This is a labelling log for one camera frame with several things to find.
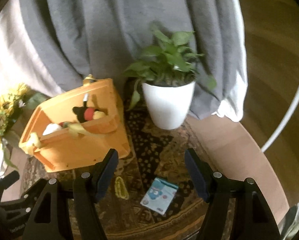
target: stuffed toy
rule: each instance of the stuffed toy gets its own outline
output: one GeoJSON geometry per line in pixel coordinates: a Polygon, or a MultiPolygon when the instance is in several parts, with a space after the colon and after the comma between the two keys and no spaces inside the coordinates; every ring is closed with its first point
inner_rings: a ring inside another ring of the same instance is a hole
{"type": "Polygon", "coordinates": [[[101,117],[104,117],[106,114],[102,111],[99,111],[99,109],[94,107],[87,107],[87,100],[88,100],[88,94],[86,93],[83,100],[83,106],[74,106],[72,111],[77,116],[77,120],[80,123],[91,121],[94,119],[99,119],[101,117]]]}

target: white flower pot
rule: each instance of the white flower pot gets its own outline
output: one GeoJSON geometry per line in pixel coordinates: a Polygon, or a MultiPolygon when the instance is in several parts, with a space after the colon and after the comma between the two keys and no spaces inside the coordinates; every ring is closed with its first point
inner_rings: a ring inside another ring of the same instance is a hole
{"type": "Polygon", "coordinates": [[[165,130],[180,127],[192,102],[195,81],[181,87],[158,87],[146,83],[142,86],[154,124],[165,130]]]}

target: white fabric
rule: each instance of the white fabric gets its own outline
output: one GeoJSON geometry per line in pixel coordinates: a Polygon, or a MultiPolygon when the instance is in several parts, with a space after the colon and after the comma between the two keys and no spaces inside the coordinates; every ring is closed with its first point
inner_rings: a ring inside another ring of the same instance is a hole
{"type": "Polygon", "coordinates": [[[227,98],[221,101],[219,108],[213,114],[219,117],[227,116],[233,122],[239,122],[243,118],[243,105],[247,92],[247,64],[246,64],[246,49],[245,49],[245,34],[244,21],[239,0],[233,0],[235,11],[236,24],[238,25],[240,46],[244,54],[241,58],[243,71],[236,72],[236,83],[230,91],[227,98]]]}
{"type": "Polygon", "coordinates": [[[297,234],[299,231],[299,203],[296,205],[297,207],[297,212],[295,219],[291,226],[288,228],[286,234],[282,236],[282,240],[292,240],[293,237],[297,234]]]}
{"type": "Polygon", "coordinates": [[[20,82],[51,97],[63,92],[29,39],[19,0],[9,0],[0,12],[0,95],[20,82]]]}

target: orange plastic bin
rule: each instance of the orange plastic bin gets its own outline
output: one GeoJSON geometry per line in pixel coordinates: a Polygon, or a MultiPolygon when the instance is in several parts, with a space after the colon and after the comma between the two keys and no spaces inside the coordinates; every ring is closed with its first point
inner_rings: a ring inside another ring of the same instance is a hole
{"type": "Polygon", "coordinates": [[[30,118],[20,139],[22,148],[30,134],[36,132],[41,148],[34,149],[34,156],[41,161],[47,172],[85,167],[101,162],[110,148],[118,151],[119,158],[130,152],[123,121],[123,103],[116,93],[112,79],[103,79],[79,87],[40,104],[30,118]],[[82,123],[93,135],[73,136],[69,128],[43,136],[48,124],[78,122],[72,112],[74,106],[82,106],[88,93],[88,107],[98,108],[106,116],[82,123]]]}

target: small card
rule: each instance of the small card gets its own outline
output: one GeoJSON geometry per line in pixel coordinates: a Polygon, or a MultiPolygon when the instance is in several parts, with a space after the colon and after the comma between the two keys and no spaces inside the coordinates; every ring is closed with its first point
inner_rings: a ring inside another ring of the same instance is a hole
{"type": "Polygon", "coordinates": [[[163,215],[173,200],[178,186],[166,180],[155,178],[140,204],[163,215]]]}

